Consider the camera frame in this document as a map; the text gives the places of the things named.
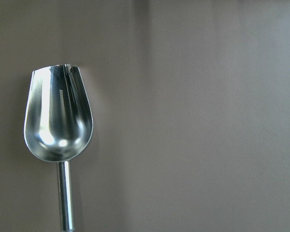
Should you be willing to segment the stainless steel ice scoop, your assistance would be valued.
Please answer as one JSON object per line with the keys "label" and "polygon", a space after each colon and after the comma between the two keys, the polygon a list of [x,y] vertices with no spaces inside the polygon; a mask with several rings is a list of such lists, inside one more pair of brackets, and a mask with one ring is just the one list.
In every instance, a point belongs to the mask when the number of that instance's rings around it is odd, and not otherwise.
{"label": "stainless steel ice scoop", "polygon": [[54,65],[34,70],[24,121],[24,139],[38,159],[57,166],[60,230],[73,232],[71,159],[90,142],[93,117],[77,66]]}

